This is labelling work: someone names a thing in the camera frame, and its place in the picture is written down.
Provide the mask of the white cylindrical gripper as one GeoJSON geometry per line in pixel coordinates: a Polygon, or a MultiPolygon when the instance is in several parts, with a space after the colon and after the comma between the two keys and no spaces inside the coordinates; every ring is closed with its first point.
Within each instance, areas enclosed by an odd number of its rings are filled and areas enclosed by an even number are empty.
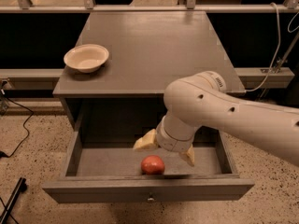
{"type": "Polygon", "coordinates": [[[177,152],[191,167],[195,165],[192,142],[199,126],[190,126],[171,113],[167,113],[158,124],[135,141],[134,151],[150,151],[159,146],[167,151],[177,152]]]}

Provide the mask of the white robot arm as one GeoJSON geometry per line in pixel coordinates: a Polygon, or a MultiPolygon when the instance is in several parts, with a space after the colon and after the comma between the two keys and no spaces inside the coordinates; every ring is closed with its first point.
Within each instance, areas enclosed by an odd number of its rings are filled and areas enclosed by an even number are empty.
{"type": "Polygon", "coordinates": [[[298,166],[299,110],[234,98],[225,91],[224,79],[212,71],[170,83],[164,91],[166,114],[155,129],[135,142],[134,149],[162,147],[193,166],[192,143],[205,126],[298,166]]]}

